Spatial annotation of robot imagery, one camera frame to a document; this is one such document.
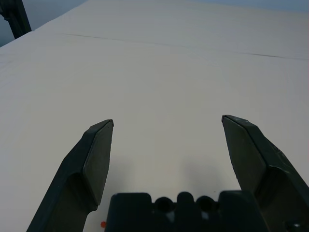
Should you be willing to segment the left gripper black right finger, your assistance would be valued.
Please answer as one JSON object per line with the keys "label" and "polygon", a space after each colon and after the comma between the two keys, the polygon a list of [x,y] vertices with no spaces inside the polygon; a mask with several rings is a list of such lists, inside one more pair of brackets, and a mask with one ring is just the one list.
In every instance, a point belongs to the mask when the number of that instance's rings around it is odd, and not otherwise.
{"label": "left gripper black right finger", "polygon": [[309,230],[309,188],[291,162],[246,119],[224,115],[228,152],[242,190],[256,199],[271,232]]}

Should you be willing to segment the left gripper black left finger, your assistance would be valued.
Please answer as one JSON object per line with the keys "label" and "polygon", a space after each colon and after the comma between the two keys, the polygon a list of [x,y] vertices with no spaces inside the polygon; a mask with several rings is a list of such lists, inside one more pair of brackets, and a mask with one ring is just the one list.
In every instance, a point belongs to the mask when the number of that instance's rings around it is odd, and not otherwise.
{"label": "left gripper black left finger", "polygon": [[112,145],[113,120],[91,126],[63,159],[29,232],[81,232],[101,203]]}

